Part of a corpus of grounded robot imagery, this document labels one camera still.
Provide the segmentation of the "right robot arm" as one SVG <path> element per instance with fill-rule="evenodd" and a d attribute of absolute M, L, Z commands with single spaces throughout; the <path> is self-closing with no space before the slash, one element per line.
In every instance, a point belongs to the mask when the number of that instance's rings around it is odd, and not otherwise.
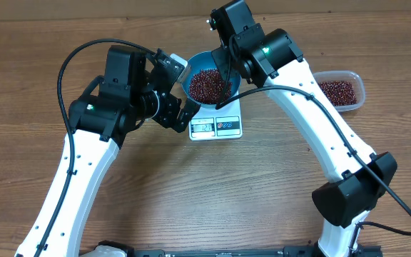
<path fill-rule="evenodd" d="M 363 221 L 385 194 L 397 162 L 377 154 L 346 124 L 314 79 L 294 39 L 283 29 L 265 34 L 244 1 L 210 13 L 209 24 L 222 46 L 215 62 L 231 66 L 264 89 L 292 119 L 323 169 L 327 183 L 312 193 L 324 218 L 319 256 L 355 256 Z"/>

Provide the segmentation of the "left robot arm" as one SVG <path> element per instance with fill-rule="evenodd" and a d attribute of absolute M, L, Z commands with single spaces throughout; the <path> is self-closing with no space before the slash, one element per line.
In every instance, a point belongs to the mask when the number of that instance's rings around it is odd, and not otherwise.
<path fill-rule="evenodd" d="M 190 72 L 176 54 L 153 52 L 113 40 L 104 74 L 69 108 L 62 107 L 67 134 L 62 159 L 40 213 L 17 248 L 17 256 L 78 256 L 83 230 L 101 182 L 126 134 L 153 119 L 178 133 L 198 112 L 170 91 Z"/>

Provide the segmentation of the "red beans in bowl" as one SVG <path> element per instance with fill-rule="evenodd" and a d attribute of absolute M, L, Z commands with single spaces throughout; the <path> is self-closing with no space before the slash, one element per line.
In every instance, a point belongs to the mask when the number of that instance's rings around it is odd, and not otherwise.
<path fill-rule="evenodd" d="M 225 81 L 217 69 L 201 69 L 191 78 L 188 95 L 201 104 L 216 105 L 220 99 L 231 97 L 232 85 L 229 81 L 225 90 Z"/>

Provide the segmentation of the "blue plastic bowl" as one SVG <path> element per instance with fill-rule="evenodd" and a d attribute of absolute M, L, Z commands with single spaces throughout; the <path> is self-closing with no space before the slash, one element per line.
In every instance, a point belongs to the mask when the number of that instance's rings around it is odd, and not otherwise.
<path fill-rule="evenodd" d="M 182 83 L 183 90 L 186 94 L 186 96 L 193 100 L 189 95 L 188 95 L 188 86 L 190 83 L 191 78 L 193 77 L 194 74 L 197 74 L 201 69 L 216 69 L 215 63 L 212 58 L 212 54 L 210 51 L 205 51 L 199 54 L 196 54 L 195 56 L 191 57 L 188 60 L 188 63 L 191 65 L 191 72 L 189 73 L 188 77 L 186 80 Z M 231 96 L 235 96 L 238 93 L 238 90 L 241 85 L 241 79 L 235 78 L 231 81 L 233 83 L 232 89 L 231 89 Z"/>

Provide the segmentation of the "white digital kitchen scale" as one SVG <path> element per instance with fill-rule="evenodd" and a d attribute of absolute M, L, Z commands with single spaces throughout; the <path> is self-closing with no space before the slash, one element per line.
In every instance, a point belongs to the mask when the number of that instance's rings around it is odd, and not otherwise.
<path fill-rule="evenodd" d="M 215 105 L 202 104 L 188 125 L 192 141 L 237 139 L 243 135 L 240 101 L 216 110 Z"/>

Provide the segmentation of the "red beans in container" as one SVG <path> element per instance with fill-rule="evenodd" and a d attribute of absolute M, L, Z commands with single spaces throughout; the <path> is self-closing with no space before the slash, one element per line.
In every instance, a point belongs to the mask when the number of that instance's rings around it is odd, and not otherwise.
<path fill-rule="evenodd" d="M 349 81 L 325 81 L 318 84 L 333 106 L 348 106 L 357 103 L 354 88 Z"/>

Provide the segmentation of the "clear plastic container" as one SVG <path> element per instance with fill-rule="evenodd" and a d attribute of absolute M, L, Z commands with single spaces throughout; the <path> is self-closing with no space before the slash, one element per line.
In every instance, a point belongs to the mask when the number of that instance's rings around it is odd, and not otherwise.
<path fill-rule="evenodd" d="M 362 79 L 353 71 L 321 71 L 313 74 L 318 86 L 338 112 L 354 111 L 365 102 Z"/>

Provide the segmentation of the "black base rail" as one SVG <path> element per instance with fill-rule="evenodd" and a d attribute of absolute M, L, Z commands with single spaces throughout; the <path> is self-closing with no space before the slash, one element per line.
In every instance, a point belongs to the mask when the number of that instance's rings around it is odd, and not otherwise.
<path fill-rule="evenodd" d="M 214 251 L 164 251 L 135 250 L 133 247 L 114 241 L 101 241 L 92 251 L 80 257 L 310 257 L 323 256 L 317 244 L 285 246 L 279 249 L 245 249 Z"/>

